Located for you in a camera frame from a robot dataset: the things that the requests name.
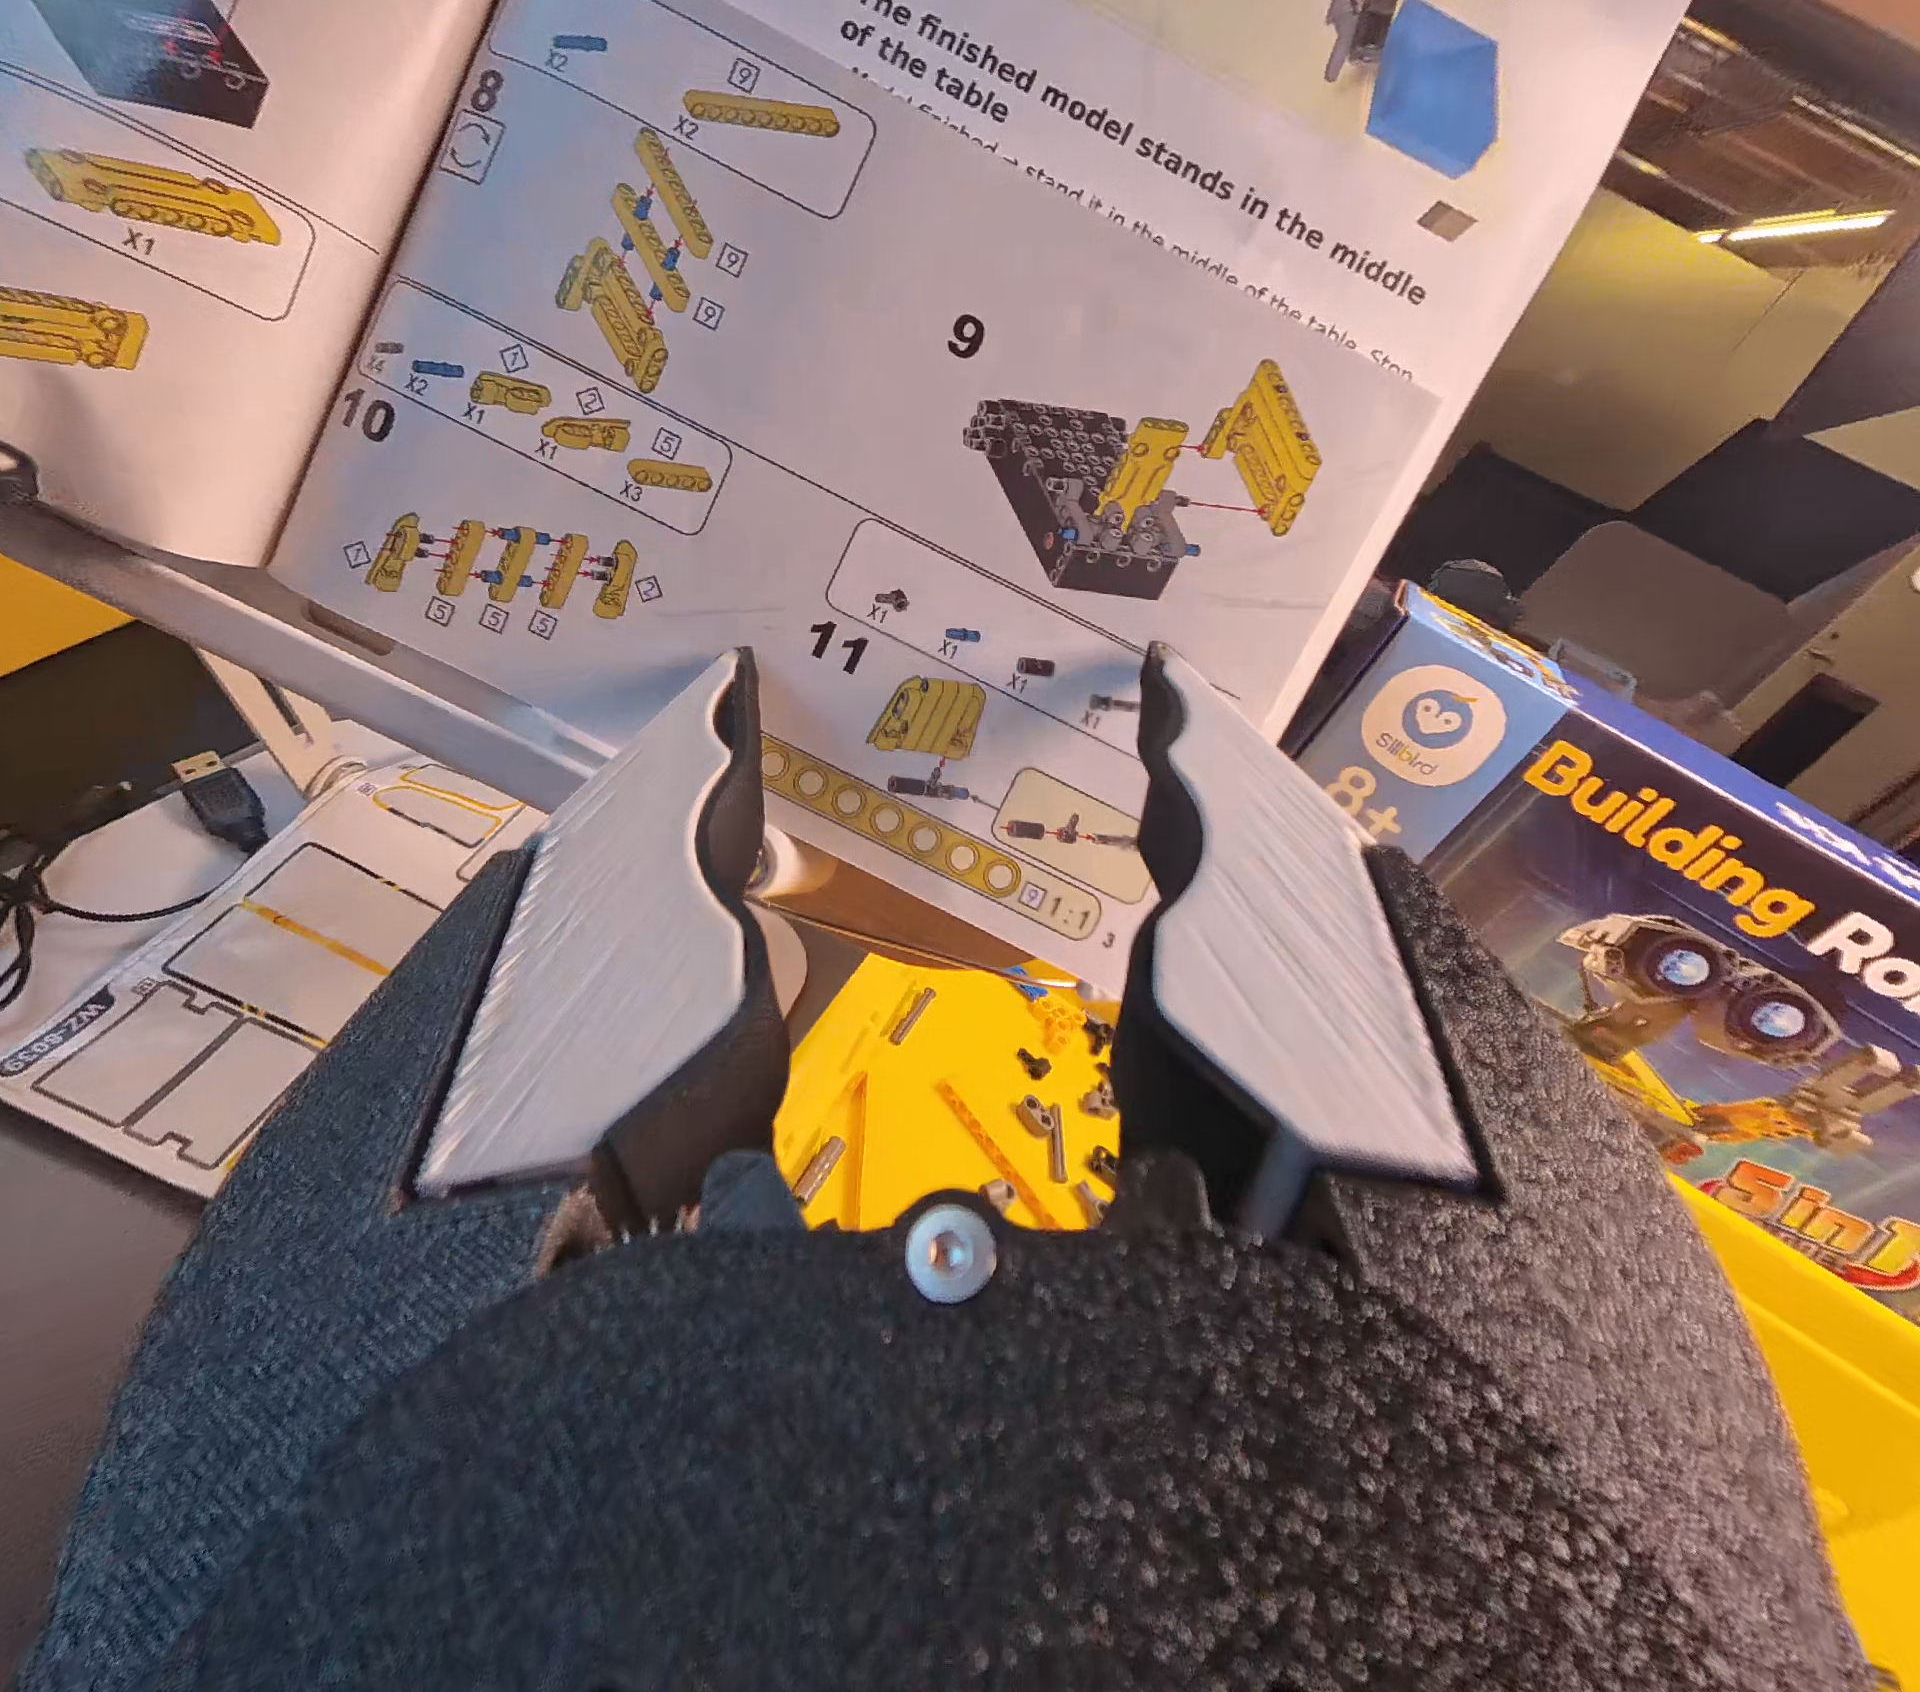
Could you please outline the open instruction booklet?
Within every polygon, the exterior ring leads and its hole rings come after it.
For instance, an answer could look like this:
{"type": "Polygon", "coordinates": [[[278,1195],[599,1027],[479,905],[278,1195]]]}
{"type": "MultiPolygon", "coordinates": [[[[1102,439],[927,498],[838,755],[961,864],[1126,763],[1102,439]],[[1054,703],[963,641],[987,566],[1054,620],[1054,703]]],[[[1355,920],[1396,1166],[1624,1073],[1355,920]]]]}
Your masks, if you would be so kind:
{"type": "Polygon", "coordinates": [[[1432,400],[721,0],[4,0],[4,445],[1115,989],[1139,659],[1277,726],[1432,400]]]}

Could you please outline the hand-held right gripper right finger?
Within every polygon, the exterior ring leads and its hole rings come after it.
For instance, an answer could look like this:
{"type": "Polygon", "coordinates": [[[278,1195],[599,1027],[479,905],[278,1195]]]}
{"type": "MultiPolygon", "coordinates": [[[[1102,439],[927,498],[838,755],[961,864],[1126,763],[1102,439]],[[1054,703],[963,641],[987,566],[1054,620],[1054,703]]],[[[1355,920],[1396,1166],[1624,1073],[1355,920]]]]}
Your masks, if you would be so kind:
{"type": "Polygon", "coordinates": [[[1211,1215],[1261,1241],[1318,1176],[1485,1197],[1358,826],[1166,644],[1141,662],[1138,755],[1157,903],[1115,1023],[1121,1155],[1191,1163],[1211,1215]]]}

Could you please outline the blue toy kit box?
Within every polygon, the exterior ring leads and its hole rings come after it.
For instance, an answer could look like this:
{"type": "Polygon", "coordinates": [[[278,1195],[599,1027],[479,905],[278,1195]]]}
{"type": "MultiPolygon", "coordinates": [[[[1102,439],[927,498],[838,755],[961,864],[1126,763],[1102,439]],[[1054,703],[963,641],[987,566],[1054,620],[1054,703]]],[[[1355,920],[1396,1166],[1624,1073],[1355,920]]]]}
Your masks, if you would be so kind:
{"type": "Polygon", "coordinates": [[[1307,729],[1670,1171],[1916,1320],[1914,864],[1414,584],[1307,729]]]}

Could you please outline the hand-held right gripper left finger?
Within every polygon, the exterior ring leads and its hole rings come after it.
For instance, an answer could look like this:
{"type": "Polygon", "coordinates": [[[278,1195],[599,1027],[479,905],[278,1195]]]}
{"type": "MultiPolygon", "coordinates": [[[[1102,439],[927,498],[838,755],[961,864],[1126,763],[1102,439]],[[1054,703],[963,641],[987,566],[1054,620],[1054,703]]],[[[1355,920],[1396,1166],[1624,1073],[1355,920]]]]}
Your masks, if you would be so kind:
{"type": "Polygon", "coordinates": [[[544,826],[414,1188],[594,1176],[674,1217],[765,1152],[788,1030],[744,900],[761,845],[756,660],[698,673],[544,826]]]}

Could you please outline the black box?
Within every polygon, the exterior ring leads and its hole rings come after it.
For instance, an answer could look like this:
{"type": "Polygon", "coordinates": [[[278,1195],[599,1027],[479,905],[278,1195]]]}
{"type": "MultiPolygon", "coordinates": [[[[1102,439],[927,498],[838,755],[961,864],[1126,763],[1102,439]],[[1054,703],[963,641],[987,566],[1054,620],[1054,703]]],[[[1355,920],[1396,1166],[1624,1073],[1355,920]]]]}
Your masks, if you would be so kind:
{"type": "Polygon", "coordinates": [[[141,810],[178,784],[176,763],[255,747],[193,649],[125,625],[4,678],[4,839],[56,835],[95,789],[128,784],[123,807],[141,810]]]}

